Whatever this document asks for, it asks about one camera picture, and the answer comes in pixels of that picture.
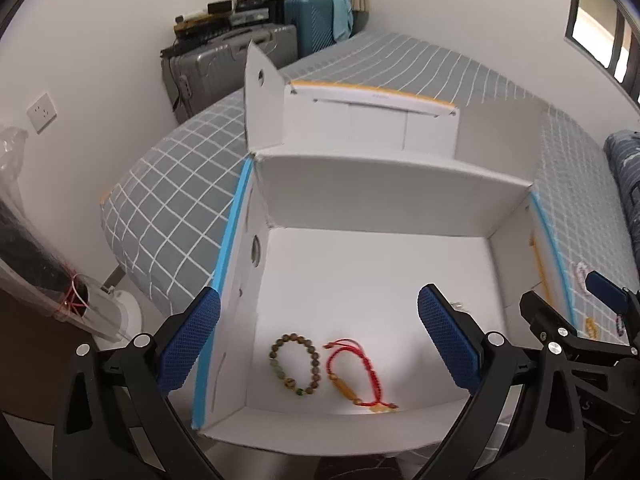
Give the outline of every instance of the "wall socket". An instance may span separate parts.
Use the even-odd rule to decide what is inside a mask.
[[[44,130],[45,126],[55,119],[57,114],[49,94],[44,94],[27,110],[27,115],[37,133]]]

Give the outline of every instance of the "light blue towel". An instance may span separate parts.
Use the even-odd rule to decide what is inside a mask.
[[[351,9],[351,0],[333,0],[334,1],[334,40],[348,40],[353,30],[353,10]]]

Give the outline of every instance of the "red braided bracelet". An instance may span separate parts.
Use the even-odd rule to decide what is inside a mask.
[[[343,343],[343,341],[347,341],[351,344],[345,344]],[[365,406],[374,413],[388,412],[389,410],[397,409],[398,407],[395,404],[382,402],[382,386],[380,385],[380,380],[378,379],[378,375],[376,374],[374,369],[371,367],[371,361],[369,361],[369,359],[365,355],[362,346],[360,346],[360,344],[353,339],[338,339],[336,341],[332,341],[331,343],[327,343],[326,345],[324,345],[324,348],[333,348],[335,346],[338,346],[340,348],[336,349],[334,353],[332,353],[331,356],[327,359],[326,373],[336,389],[341,394],[343,394],[344,397],[353,402],[356,406]],[[362,359],[364,367],[367,370],[367,374],[369,374],[371,387],[373,388],[373,402],[363,402],[363,400],[360,399],[340,377],[333,373],[331,365],[340,352],[351,352],[352,354],[356,354],[360,359]]]

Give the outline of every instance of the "open box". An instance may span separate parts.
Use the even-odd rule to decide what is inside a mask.
[[[539,343],[514,315],[520,296],[533,289],[560,301],[552,245],[530,199],[544,105],[461,113],[397,92],[286,84],[252,46],[245,83],[252,158],[216,267],[223,309],[198,364],[194,427],[319,456],[441,441],[468,393],[418,318],[420,289],[435,283],[485,332],[523,346]],[[321,354],[312,396],[284,388],[270,366],[271,345],[291,332]],[[322,346],[338,338],[363,345],[398,410],[374,414],[334,389]],[[278,359],[306,386],[301,346],[284,345]],[[372,397],[359,359],[342,355],[335,370]]]

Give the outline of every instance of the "bracelet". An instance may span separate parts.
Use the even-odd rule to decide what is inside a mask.
[[[348,341],[352,344],[345,344],[342,341]],[[335,388],[347,399],[353,402],[356,406],[365,406],[369,408],[374,413],[381,412],[389,412],[391,410],[396,410],[398,406],[395,404],[389,404],[387,402],[382,402],[382,386],[380,385],[380,380],[378,379],[378,375],[375,373],[374,369],[371,367],[371,362],[367,359],[367,356],[362,349],[362,346],[357,341],[353,339],[338,339],[336,341],[332,341],[331,343],[327,343],[324,345],[324,348],[333,348],[334,346],[339,346],[333,354],[326,361],[326,373],[334,384]],[[354,391],[347,386],[347,384],[336,374],[333,373],[331,365],[334,362],[334,359],[340,352],[351,352],[356,354],[362,362],[364,363],[364,367],[367,369],[367,373],[369,374],[369,380],[371,381],[371,386],[373,387],[374,400],[373,402],[363,402],[361,398],[359,398]]]
[[[298,344],[304,345],[306,347],[306,351],[311,354],[311,382],[309,386],[304,390],[302,388],[296,388],[296,381],[291,377],[287,377],[286,373],[280,366],[280,363],[276,359],[278,356],[278,350],[280,347],[287,342],[296,342]],[[311,395],[320,383],[320,354],[316,352],[316,347],[311,342],[311,339],[305,339],[301,335],[296,333],[293,334],[285,334],[280,339],[276,341],[275,344],[271,346],[271,352],[269,353],[269,358],[271,361],[271,367],[273,367],[273,371],[276,373],[276,376],[284,381],[285,388],[289,390],[295,390],[296,395],[303,396],[305,394]]]

